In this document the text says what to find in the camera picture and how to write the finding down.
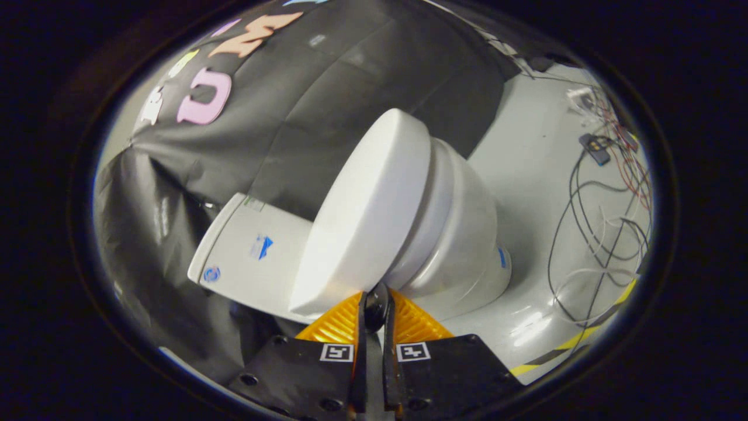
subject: label sticker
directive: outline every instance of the label sticker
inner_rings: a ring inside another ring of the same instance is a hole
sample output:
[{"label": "label sticker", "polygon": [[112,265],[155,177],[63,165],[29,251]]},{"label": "label sticker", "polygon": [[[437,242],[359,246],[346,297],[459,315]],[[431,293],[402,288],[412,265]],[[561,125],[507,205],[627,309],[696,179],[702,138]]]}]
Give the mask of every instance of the label sticker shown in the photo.
[{"label": "label sticker", "polygon": [[169,70],[169,77],[175,77],[178,75],[183,68],[187,65],[187,63],[190,62],[198,53],[200,52],[200,49],[196,49],[195,51],[188,52],[187,54],[183,55],[182,58],[176,63],[174,63],[174,66],[171,67]]},{"label": "label sticker", "polygon": [[267,235],[258,234],[257,238],[254,239],[254,244],[252,244],[252,250],[250,251],[250,254],[252,257],[257,258],[257,260],[262,260],[263,257],[268,255],[268,249],[270,246],[273,245],[273,240],[270,239]]},{"label": "label sticker", "polygon": [[431,355],[425,342],[413,344],[397,344],[397,360],[401,363],[407,361],[430,360]]},{"label": "label sticker", "polygon": [[506,267],[506,259],[504,258],[504,251],[499,247],[499,257],[501,257],[501,267]]},{"label": "label sticker", "polygon": [[218,266],[208,267],[207,269],[205,269],[205,272],[203,272],[203,281],[205,282],[215,282],[220,277],[221,270],[218,269]]},{"label": "label sticker", "polygon": [[252,196],[247,196],[246,200],[244,200],[244,206],[260,212],[265,207],[265,202],[255,199]]},{"label": "label sticker", "polygon": [[336,363],[353,362],[353,345],[351,344],[325,344],[322,346],[320,361],[333,361]]},{"label": "label sticker", "polygon": [[164,102],[161,96],[161,89],[163,86],[156,86],[148,95],[148,100],[143,106],[143,112],[141,113],[141,119],[150,121],[150,125],[156,124],[156,120],[159,118],[159,112],[161,112],[161,104]]}]

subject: yellow tape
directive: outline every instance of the yellow tape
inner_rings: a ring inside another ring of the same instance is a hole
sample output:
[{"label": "yellow tape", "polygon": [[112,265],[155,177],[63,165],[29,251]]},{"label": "yellow tape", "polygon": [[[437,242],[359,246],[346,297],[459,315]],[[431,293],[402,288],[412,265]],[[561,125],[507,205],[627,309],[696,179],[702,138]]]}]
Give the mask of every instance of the yellow tape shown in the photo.
[{"label": "yellow tape", "polygon": [[[627,286],[626,289],[621,294],[621,297],[616,300],[613,305],[617,305],[620,303],[623,303],[628,299],[628,296],[631,294],[631,291],[634,289],[634,285],[637,283],[636,279],[633,279]],[[587,327],[586,329],[582,330],[581,332],[574,335],[571,339],[564,342],[563,344],[559,345],[555,349],[547,352],[546,354],[541,355],[540,357],[536,358],[535,360],[540,360],[543,357],[549,355],[549,354],[558,354],[559,351],[567,351],[574,346],[576,346],[578,343],[582,342],[584,339],[589,338],[590,335],[592,335],[597,329],[599,329],[600,326],[593,326],[593,327]],[[556,355],[555,357],[552,357],[551,360],[554,360],[556,357],[560,357],[561,354]],[[515,376],[523,375],[524,373],[529,372],[530,370],[536,369],[543,364],[522,364],[521,366],[516,366],[515,368],[509,370],[510,373],[512,373]]]}]

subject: toilet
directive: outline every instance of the toilet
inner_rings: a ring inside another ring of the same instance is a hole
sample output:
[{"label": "toilet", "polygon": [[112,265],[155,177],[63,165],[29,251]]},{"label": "toilet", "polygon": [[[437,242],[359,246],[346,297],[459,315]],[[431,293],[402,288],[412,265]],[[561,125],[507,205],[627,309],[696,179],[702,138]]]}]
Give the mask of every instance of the toilet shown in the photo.
[{"label": "toilet", "polygon": [[246,306],[310,323],[382,281],[437,320],[498,298],[512,262],[494,198],[467,161],[399,109],[369,128],[313,222],[235,194],[188,278]]}]

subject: white wire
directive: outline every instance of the white wire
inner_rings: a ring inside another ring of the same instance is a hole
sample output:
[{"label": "white wire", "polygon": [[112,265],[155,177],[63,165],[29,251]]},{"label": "white wire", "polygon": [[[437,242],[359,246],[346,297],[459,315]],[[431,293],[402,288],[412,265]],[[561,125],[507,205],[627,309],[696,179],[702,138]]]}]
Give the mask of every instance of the white wire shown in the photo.
[{"label": "white wire", "polygon": [[[561,286],[556,290],[556,294],[554,295],[553,304],[552,304],[554,309],[560,308],[560,306],[557,307],[555,305],[556,303],[561,303],[561,301],[558,299],[558,296],[561,294],[561,291],[563,291],[564,288],[566,288],[567,286],[571,284],[571,278],[578,273],[601,273],[603,275],[611,274],[611,273],[619,273],[622,275],[627,275],[631,278],[631,281],[627,282],[624,286],[629,286],[631,282],[633,282],[634,279],[637,277],[637,275],[634,272],[631,272],[630,270],[626,270],[626,269],[619,269],[619,268],[594,269],[594,268],[583,267],[582,269],[573,270],[572,272],[569,272],[568,275],[566,275],[566,278],[564,278],[564,283],[561,284]],[[560,312],[561,314],[560,317],[562,320],[567,321],[569,323],[575,323],[575,324],[586,323],[588,321],[594,321],[596,318],[599,318],[600,316],[605,314],[605,312],[613,308],[613,306],[615,305],[616,305],[616,302],[613,301],[613,303],[611,303],[608,307],[602,310],[599,314],[594,315],[590,318],[586,318],[586,319],[573,320],[573,319],[567,318],[563,314],[563,312]]]},{"label": "white wire", "polygon": [[[598,240],[598,248],[595,249],[594,252],[592,252],[593,256],[598,255],[598,252],[603,247],[603,241],[605,241],[605,226],[607,225],[606,224],[607,221],[605,220],[605,212],[603,212],[603,207],[601,205],[598,205],[598,206],[600,207],[600,212],[603,214],[603,222],[602,222],[602,225],[603,225],[603,234],[602,234],[602,236],[600,236],[600,240]],[[595,238],[595,239],[597,238],[597,236],[595,235],[594,231],[592,232],[592,238]],[[591,249],[592,248],[592,244],[589,242],[589,239],[587,237],[585,237],[585,241],[587,242],[587,245]]]}]

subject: yellow-black tape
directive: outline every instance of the yellow-black tape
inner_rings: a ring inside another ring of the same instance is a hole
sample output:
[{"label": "yellow-black tape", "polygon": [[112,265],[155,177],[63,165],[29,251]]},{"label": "yellow-black tape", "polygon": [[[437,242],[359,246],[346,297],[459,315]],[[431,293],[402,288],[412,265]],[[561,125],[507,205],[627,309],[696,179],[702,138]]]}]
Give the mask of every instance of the yellow-black tape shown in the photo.
[{"label": "yellow-black tape", "polygon": [[511,372],[515,376],[523,375],[530,370],[537,369],[541,365],[556,359],[557,357],[561,356],[561,354],[564,354],[569,349],[572,349],[576,344],[582,342],[584,339],[589,338],[589,336],[592,335],[593,332],[600,328],[600,326],[605,323],[607,319],[609,319],[618,311],[618,308],[623,304],[624,301],[626,301],[629,294],[631,294],[631,290],[634,288],[634,284],[636,284],[636,282],[637,281],[635,279],[632,280],[631,283],[629,283],[626,289],[623,291],[623,294],[621,294],[621,297],[619,297],[619,299],[616,300],[616,302],[605,313],[596,318],[595,321],[589,324],[577,335],[574,335],[573,338],[532,361],[522,364],[521,366],[516,366],[515,368],[509,370],[509,372]]}]

